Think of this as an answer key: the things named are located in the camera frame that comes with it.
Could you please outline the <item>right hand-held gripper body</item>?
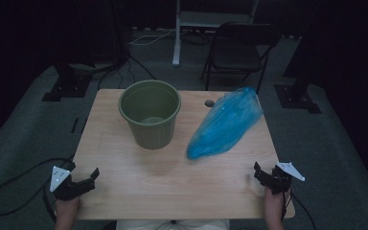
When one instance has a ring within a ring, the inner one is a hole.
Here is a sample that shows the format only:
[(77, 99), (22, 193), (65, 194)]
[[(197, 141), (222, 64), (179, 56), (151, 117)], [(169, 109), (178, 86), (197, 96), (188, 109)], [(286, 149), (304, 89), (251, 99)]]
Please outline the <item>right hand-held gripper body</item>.
[(272, 193), (275, 195), (287, 192), (293, 178), (300, 181), (306, 180), (306, 177), (300, 174), (291, 162), (278, 162), (271, 174), (272, 185), (270, 189)]

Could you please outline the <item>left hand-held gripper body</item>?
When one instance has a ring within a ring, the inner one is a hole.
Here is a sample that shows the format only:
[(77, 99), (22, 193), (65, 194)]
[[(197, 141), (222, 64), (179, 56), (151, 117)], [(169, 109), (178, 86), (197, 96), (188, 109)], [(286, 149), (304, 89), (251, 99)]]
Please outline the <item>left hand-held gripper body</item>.
[(60, 200), (71, 200), (79, 196), (71, 172), (58, 166), (52, 168), (49, 189), (55, 198)]

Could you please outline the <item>blue plastic bag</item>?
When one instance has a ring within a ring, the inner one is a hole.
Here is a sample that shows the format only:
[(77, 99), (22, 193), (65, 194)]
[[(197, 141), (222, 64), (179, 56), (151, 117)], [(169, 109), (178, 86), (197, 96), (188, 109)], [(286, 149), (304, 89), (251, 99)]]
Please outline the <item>blue plastic bag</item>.
[(197, 160), (229, 151), (263, 114), (254, 88), (243, 87), (225, 93), (193, 135), (187, 147), (187, 157)]

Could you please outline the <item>green plastic bucket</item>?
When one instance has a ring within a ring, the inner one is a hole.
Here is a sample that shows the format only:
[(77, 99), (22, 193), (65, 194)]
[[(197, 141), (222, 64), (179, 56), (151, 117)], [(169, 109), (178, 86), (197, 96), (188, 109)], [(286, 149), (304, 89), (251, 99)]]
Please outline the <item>green plastic bucket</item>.
[(162, 149), (173, 139), (181, 97), (161, 80), (142, 80), (129, 86), (119, 99), (119, 111), (136, 143), (147, 150)]

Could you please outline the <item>person's left hand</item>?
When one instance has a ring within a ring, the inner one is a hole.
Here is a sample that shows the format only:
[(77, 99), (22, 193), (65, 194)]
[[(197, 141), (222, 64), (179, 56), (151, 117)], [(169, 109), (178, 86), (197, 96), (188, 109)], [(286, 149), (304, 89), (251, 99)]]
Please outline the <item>person's left hand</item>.
[(73, 222), (79, 210), (81, 198), (75, 197), (70, 200), (56, 201), (57, 222)]

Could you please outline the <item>person's right hand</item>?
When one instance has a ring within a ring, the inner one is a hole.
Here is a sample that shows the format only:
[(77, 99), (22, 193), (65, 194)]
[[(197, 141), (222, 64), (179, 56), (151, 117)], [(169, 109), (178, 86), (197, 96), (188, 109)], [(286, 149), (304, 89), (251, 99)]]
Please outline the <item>person's right hand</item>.
[(270, 188), (264, 188), (264, 218), (268, 222), (282, 221), (289, 195), (290, 191), (273, 194)]

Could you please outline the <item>black stand with square base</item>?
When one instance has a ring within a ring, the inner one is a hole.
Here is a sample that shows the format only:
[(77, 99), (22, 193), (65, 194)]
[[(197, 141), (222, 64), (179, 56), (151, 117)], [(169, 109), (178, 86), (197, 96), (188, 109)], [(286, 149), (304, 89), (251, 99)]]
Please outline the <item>black stand with square base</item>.
[(311, 65), (310, 56), (302, 48), (297, 48), (284, 73), (286, 78), (295, 78), (295, 82), (274, 85), (282, 108), (305, 109), (311, 114), (321, 113), (318, 104), (308, 93), (312, 82)]
[(43, 102), (59, 102), (63, 98), (83, 98), (91, 82), (90, 74), (80, 73), (67, 63), (54, 65), (58, 78), (51, 89), (43, 98)]

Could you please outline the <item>black folding chair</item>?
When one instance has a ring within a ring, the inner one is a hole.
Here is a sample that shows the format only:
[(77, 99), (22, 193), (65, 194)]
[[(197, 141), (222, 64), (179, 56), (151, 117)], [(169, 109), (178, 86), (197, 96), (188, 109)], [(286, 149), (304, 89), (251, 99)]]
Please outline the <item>black folding chair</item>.
[(212, 39), (201, 78), (206, 78), (209, 90), (212, 74), (260, 73), (255, 91), (260, 92), (271, 50), (282, 38), (280, 29), (273, 24), (226, 22), (221, 24)]

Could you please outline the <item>black pole with round base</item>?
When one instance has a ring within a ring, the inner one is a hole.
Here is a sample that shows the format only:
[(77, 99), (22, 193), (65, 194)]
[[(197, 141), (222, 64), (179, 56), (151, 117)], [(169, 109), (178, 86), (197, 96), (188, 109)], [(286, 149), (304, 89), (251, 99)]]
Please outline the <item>black pole with round base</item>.
[(129, 57), (123, 0), (73, 0), (84, 44), (92, 65), (111, 63), (116, 68)]

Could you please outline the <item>white metal desk frame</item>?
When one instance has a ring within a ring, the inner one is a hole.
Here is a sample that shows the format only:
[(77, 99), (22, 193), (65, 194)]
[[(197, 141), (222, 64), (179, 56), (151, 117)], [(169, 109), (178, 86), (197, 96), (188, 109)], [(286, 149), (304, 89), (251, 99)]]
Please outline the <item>white metal desk frame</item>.
[(203, 12), (181, 10), (181, 0), (176, 0), (175, 13), (175, 40), (172, 55), (172, 66), (180, 65), (181, 53), (181, 28), (217, 28), (221, 24), (230, 21), (252, 23), (260, 0), (252, 0), (252, 6), (248, 14), (227, 12)]

